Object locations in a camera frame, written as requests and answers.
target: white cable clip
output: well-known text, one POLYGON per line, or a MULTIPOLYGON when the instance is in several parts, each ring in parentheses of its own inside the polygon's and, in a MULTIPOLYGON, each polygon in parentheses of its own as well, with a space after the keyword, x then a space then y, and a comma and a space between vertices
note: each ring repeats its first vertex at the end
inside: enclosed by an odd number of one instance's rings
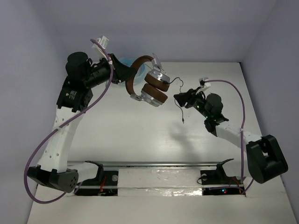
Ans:
MULTIPOLYGON (((102 46, 103 49, 106 49, 109 39, 105 36, 101 36, 97 39, 97 42, 102 46)), ((95 43, 93 44, 92 49, 98 54, 99 58, 106 58, 108 61, 110 61, 110 58, 107 58, 104 52, 95 43)))
POLYGON ((160 71, 163 70, 160 60, 154 53, 153 53, 153 60, 151 61, 151 63, 153 65, 153 68, 158 68, 160 71))
POLYGON ((207 77, 199 79, 200 88, 197 90, 196 95, 199 94, 199 92, 204 92, 211 87, 211 83, 206 82, 207 80, 209 80, 207 77))
POLYGON ((58 126, 56 129, 58 130, 57 132, 60 132, 61 131, 61 129, 63 129, 64 127, 60 127, 60 126, 58 126))

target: red wire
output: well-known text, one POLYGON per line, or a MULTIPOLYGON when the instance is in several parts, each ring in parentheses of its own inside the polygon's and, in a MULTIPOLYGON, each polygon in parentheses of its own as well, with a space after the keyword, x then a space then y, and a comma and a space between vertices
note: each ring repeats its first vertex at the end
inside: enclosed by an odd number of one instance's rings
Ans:
POLYGON ((104 180, 103 180, 103 183, 101 184, 100 192, 99 193, 103 192, 103 186, 105 185, 106 179, 107 179, 107 177, 105 176, 104 180))
POLYGON ((240 187, 239 182, 238 182, 235 178, 233 178, 233 177, 232 177, 232 179, 233 179, 234 182, 237 183, 238 187, 240 187))

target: brown headphone headband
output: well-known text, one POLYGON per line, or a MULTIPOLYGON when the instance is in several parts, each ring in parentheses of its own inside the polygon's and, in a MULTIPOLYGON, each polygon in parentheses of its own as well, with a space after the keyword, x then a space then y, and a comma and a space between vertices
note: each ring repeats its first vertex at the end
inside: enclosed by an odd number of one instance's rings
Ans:
MULTIPOLYGON (((153 57, 148 56, 148 55, 141 56, 133 62, 133 64, 131 65, 131 68, 135 69, 137 72, 143 63, 151 62, 153 59, 154 59, 153 57)), ((126 90, 127 90, 128 94, 130 94, 130 95, 135 94, 135 91, 133 88, 135 75, 126 81, 126 90)))

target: black wire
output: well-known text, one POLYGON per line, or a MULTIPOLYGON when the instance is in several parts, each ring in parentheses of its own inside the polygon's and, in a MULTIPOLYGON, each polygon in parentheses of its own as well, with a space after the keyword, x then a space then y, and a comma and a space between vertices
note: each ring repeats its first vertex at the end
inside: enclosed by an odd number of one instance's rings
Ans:
POLYGON ((174 99, 174 104, 181 110, 181 112, 182 112, 182 122, 183 122, 183 124, 185 123, 185 120, 184 120, 184 112, 183 112, 183 109, 179 106, 179 105, 177 105, 177 101, 176 101, 176 99, 174 99))
POLYGON ((179 79, 179 80, 182 82, 182 85, 179 87, 179 92, 182 93, 181 89, 182 89, 182 87, 183 87, 183 85, 184 85, 184 81, 183 81, 180 77, 176 77, 176 78, 174 78, 174 79, 169 83, 169 85, 170 85, 171 83, 173 83, 176 79, 179 79))
POLYGON ((198 180, 197 180, 197 183, 198 183, 198 184, 200 184, 200 185, 202 185, 202 183, 199 183, 199 182, 198 182, 199 180, 201 180, 201 177, 200 177, 200 178, 198 178, 198 180))

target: screw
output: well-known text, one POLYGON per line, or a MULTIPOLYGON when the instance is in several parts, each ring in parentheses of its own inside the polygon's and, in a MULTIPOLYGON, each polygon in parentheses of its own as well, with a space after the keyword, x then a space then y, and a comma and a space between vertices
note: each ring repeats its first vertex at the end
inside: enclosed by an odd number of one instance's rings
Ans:
POLYGON ((207 180, 207 175, 206 175, 206 174, 201 175, 201 179, 202 179, 203 181, 206 181, 206 180, 207 180))
POLYGON ((118 175, 113 175, 112 176, 112 181, 117 181, 118 180, 118 175))

